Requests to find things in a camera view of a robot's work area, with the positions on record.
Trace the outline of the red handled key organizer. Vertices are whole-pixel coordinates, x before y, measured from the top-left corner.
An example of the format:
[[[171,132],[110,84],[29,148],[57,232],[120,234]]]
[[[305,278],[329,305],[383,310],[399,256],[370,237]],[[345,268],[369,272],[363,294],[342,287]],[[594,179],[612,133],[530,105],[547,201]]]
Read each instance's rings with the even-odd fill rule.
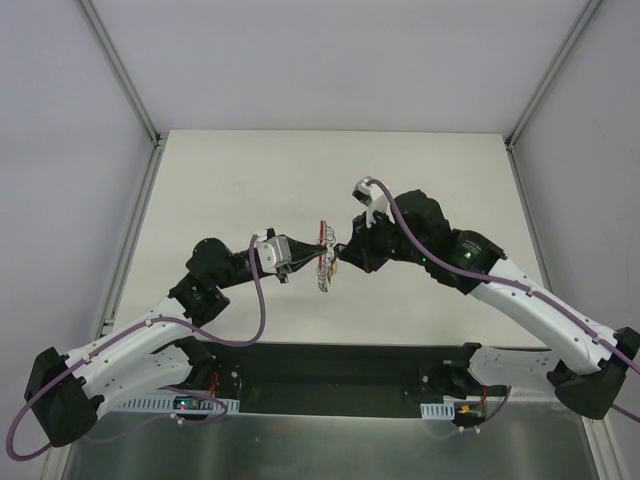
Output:
[[[317,286],[322,293],[327,293],[332,284],[333,277],[331,268],[334,264],[338,264],[338,260],[334,258],[333,248],[338,244],[335,230],[328,225],[325,220],[319,223],[319,234],[317,244],[326,246],[325,255],[318,260],[316,267]]]

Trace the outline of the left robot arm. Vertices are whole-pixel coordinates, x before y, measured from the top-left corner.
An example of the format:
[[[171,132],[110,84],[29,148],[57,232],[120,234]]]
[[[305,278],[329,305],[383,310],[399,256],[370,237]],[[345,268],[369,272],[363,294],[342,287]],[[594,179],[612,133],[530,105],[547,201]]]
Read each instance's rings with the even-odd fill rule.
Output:
[[[247,249],[232,252],[206,238],[193,249],[186,275],[158,304],[130,325],[82,347],[40,352],[27,382],[25,405],[13,420],[6,448],[20,420],[32,413],[49,447],[69,445],[106,413],[149,390],[179,384],[199,389],[210,380],[213,360],[197,336],[229,305],[226,288],[289,275],[324,255],[326,246],[277,235],[253,236]]]

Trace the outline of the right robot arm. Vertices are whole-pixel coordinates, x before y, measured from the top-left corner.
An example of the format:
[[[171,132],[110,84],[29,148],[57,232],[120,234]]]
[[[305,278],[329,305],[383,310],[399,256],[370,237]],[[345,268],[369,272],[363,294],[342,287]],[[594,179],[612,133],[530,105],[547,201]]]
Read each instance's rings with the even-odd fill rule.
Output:
[[[450,227],[439,203],[420,190],[393,196],[366,177],[352,191],[365,210],[352,221],[338,258],[366,273],[389,261],[424,268],[441,285],[498,310],[532,334],[544,350],[476,346],[450,369],[452,387],[473,394],[505,386],[553,394],[571,411],[594,420],[627,415],[616,399],[634,358],[639,334],[589,318],[536,283],[502,248],[472,230]]]

